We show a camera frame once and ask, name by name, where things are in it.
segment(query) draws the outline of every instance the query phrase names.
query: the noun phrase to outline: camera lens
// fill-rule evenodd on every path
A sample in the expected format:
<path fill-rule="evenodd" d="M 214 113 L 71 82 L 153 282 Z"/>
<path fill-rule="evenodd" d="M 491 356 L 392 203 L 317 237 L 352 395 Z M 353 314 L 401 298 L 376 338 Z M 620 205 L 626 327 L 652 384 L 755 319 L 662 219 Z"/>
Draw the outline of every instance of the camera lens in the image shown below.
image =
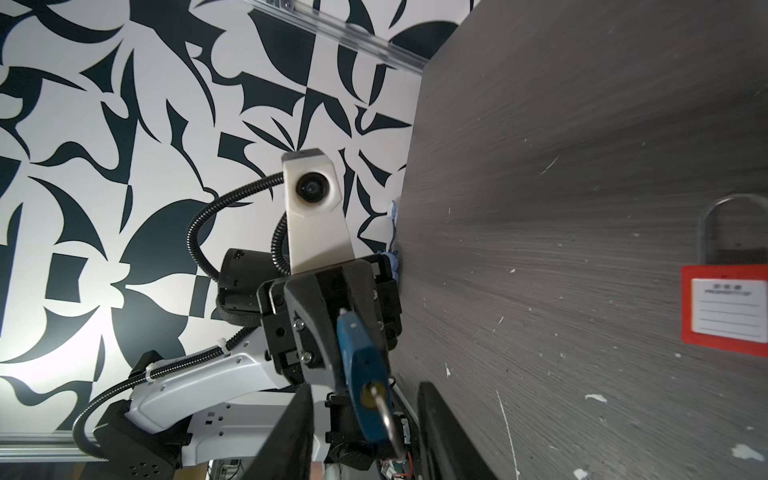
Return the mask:
<path fill-rule="evenodd" d="M 296 193 L 305 201 L 316 204 L 328 194 L 328 180 L 317 172 L 304 174 L 296 184 Z"/>

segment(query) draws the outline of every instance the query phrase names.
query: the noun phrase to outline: white label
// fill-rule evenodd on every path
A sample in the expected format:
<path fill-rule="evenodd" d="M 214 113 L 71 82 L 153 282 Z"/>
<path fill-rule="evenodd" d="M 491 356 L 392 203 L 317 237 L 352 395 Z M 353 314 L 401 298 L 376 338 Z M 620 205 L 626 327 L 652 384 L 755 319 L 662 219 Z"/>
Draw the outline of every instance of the white label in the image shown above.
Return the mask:
<path fill-rule="evenodd" d="M 692 330 L 768 343 L 766 285 L 762 280 L 694 279 Z"/>

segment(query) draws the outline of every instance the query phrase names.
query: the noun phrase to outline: padlock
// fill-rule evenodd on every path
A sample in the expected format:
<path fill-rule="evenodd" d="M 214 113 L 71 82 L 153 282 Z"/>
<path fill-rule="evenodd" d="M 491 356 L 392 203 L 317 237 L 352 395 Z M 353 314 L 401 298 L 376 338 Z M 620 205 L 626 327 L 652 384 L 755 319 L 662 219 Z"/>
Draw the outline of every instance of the padlock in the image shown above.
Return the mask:
<path fill-rule="evenodd" d="M 682 337 L 685 343 L 768 357 L 768 264 L 714 264 L 712 214 L 736 199 L 750 200 L 768 213 L 768 199 L 755 194 L 729 195 L 704 211 L 697 233 L 700 265 L 681 269 Z M 765 262 L 763 257 L 756 258 Z"/>

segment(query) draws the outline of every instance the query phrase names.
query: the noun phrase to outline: white scratch mark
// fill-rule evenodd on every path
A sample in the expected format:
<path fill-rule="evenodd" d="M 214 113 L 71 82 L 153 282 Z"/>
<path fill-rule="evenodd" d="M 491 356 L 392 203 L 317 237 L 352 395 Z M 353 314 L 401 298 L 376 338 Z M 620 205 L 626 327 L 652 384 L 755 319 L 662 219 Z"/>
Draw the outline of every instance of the white scratch mark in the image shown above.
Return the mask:
<path fill-rule="evenodd" d="M 549 167 L 546 167 L 546 168 L 544 169 L 544 171 L 543 171 L 543 172 L 541 172 L 541 173 L 539 174 L 539 177 L 540 177 L 541 175 L 543 175 L 543 174 L 546 174 L 546 173 L 547 173 L 547 170 L 549 170 L 549 168 L 550 168 L 552 165 L 554 165 L 554 163 L 555 163 L 556 161 L 558 161 L 558 158 L 560 158 L 560 157 L 557 157 L 557 158 L 555 158 L 555 159 L 552 161 L 552 163 L 551 163 L 551 164 L 549 164 Z"/>
<path fill-rule="evenodd" d="M 584 400 L 588 400 L 588 399 L 594 399 L 594 400 L 597 400 L 598 402 L 608 403 L 605 397 L 603 397 L 599 393 L 590 393 L 589 395 L 585 395 Z"/>
<path fill-rule="evenodd" d="M 757 460 L 758 462 L 765 462 L 766 458 L 763 456 L 760 452 L 755 452 L 747 445 L 744 445 L 743 443 L 740 443 L 739 445 L 736 445 L 731 450 L 731 454 L 736 458 L 742 458 L 744 460 L 749 460 L 750 458 L 753 460 Z"/>
<path fill-rule="evenodd" d="M 512 449 L 512 460 L 515 461 L 515 478 L 520 478 L 520 471 L 518 470 L 518 458 L 515 456 L 515 444 L 512 443 L 512 432 L 509 431 L 509 422 L 507 421 L 507 414 L 504 413 L 504 405 L 502 404 L 502 398 L 498 394 L 498 390 L 496 390 L 496 398 L 498 398 L 498 406 L 502 408 L 504 423 L 507 424 L 507 435 L 509 435 L 509 447 Z"/>

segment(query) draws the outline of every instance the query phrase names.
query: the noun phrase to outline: abstract wallpaper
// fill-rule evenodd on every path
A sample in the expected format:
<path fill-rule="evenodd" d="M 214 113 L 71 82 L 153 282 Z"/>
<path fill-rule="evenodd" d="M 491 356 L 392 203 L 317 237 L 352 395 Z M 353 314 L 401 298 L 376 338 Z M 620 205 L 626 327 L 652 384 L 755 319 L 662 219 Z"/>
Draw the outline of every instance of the abstract wallpaper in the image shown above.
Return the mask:
<path fill-rule="evenodd" d="M 474 2 L 312 5 L 431 56 Z M 391 240 L 419 76 L 239 0 L 0 0 L 0 42 L 0 434 L 236 332 L 187 225 L 283 152 L 332 158 L 358 256 Z M 283 212 L 282 187 L 227 208 L 205 254 L 268 251 Z"/>

